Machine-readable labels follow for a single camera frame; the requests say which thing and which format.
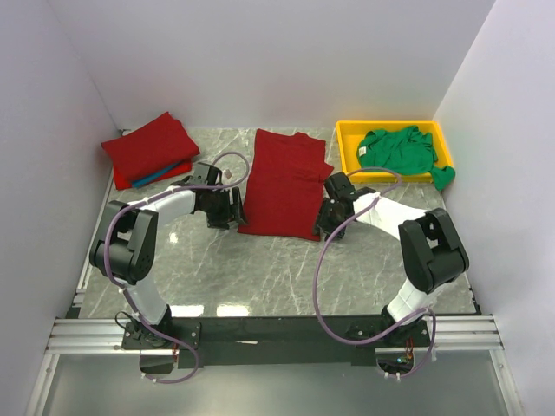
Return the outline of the dark red t-shirt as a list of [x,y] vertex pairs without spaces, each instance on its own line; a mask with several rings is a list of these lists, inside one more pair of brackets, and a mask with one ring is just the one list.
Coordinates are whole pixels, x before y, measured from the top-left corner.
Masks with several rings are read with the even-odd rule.
[[323,140],[305,133],[258,129],[244,201],[247,223],[238,232],[318,242],[314,225],[323,201],[323,182],[333,172],[325,156]]

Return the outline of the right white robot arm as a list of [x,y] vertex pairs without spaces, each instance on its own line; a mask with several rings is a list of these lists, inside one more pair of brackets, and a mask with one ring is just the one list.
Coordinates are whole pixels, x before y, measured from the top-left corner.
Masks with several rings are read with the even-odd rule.
[[383,231],[400,243],[406,280],[383,310],[394,325],[419,319],[442,288],[467,271],[467,252],[446,210],[425,211],[395,202],[385,192],[356,189],[344,172],[329,176],[324,188],[328,197],[315,228],[325,235],[325,247],[343,238],[353,222]]

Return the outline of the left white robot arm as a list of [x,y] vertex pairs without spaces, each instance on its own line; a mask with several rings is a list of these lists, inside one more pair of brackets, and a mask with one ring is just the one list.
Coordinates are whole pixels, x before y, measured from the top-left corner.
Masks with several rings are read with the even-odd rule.
[[200,163],[163,192],[105,206],[89,263],[122,291],[137,321],[160,328],[172,320],[152,277],[159,228],[198,211],[213,229],[247,223],[239,188],[224,184],[223,177],[216,166]]

